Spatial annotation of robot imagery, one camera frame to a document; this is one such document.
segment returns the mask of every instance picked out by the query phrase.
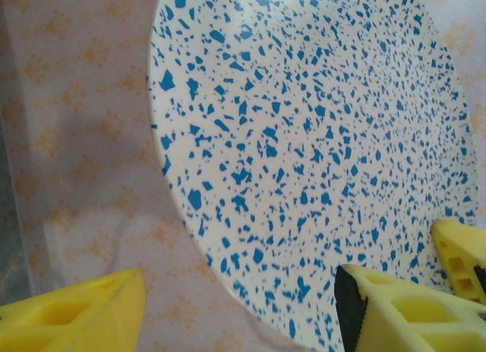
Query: floral pattern tablecloth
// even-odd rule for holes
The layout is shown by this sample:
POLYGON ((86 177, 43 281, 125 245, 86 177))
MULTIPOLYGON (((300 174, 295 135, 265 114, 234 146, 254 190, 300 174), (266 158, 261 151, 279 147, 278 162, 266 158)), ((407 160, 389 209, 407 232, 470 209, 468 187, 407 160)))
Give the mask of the floral pattern tablecloth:
MULTIPOLYGON (((486 0, 422 1, 465 88, 482 192, 486 0)), ((232 299, 179 223, 147 111, 155 4, 1 1, 0 109, 32 292, 138 267, 148 291, 140 351, 297 350, 232 299)))

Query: speckled plate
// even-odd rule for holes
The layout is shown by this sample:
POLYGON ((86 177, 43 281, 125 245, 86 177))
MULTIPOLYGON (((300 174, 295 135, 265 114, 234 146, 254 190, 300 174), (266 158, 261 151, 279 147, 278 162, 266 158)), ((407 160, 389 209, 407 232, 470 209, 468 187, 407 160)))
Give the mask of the speckled plate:
POLYGON ((475 151, 417 0, 159 0, 148 60, 175 204, 251 312, 342 350, 341 262, 447 290, 429 227, 475 222, 475 151))

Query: white plate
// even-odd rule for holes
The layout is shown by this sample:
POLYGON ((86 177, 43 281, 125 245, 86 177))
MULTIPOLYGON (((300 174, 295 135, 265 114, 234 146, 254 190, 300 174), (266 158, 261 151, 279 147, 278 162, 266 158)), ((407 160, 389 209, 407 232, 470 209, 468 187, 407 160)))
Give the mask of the white plate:
POLYGON ((475 151, 417 0, 159 0, 148 59, 175 204, 251 312, 340 350, 341 262, 447 290, 429 227, 475 222, 475 151))

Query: plate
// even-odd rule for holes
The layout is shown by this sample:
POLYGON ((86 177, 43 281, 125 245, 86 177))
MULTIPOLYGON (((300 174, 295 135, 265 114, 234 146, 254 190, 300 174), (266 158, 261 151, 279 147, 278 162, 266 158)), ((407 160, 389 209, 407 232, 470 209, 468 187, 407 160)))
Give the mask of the plate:
POLYGON ((253 314, 342 350, 340 263, 449 290, 429 228, 475 222, 475 151, 418 0, 159 0, 148 71, 175 204, 253 314))

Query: orange flower pattern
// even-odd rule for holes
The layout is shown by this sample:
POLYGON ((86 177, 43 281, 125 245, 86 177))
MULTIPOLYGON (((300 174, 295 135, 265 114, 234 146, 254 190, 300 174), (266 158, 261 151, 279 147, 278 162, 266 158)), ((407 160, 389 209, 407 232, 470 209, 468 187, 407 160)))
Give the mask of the orange flower pattern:
MULTIPOLYGON (((448 12, 469 3, 486 8, 486 0, 431 1, 448 12)), ((140 350, 291 348, 248 321, 181 226, 163 183, 145 95, 156 0, 3 2, 0 62, 8 66, 0 111, 36 292, 58 282, 54 275, 67 284, 136 267, 148 297, 140 350)), ((486 70, 478 58, 486 31, 484 18, 470 15, 448 14, 443 39, 471 96, 472 129, 484 141, 486 70)), ((478 163, 486 171, 482 152, 478 163)), ((485 204, 478 215, 486 219, 485 204)))

